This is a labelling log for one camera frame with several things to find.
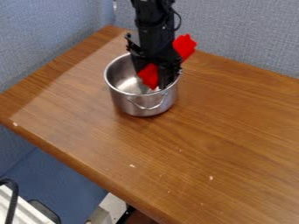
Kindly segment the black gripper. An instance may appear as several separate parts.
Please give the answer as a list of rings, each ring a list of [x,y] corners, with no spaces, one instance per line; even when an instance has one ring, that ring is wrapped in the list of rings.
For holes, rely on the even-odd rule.
[[[156,64],[157,86],[165,89],[182,74],[182,57],[173,50],[176,28],[173,23],[135,25],[136,33],[125,35],[135,72],[139,73],[149,63]]]

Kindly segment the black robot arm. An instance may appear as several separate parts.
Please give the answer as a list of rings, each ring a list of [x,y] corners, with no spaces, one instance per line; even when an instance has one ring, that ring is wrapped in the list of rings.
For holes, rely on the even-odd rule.
[[[165,89],[176,80],[183,58],[173,49],[175,0],[131,0],[135,8],[135,27],[137,34],[125,35],[125,49],[131,53],[135,71],[140,74],[147,66],[157,66],[157,83]]]

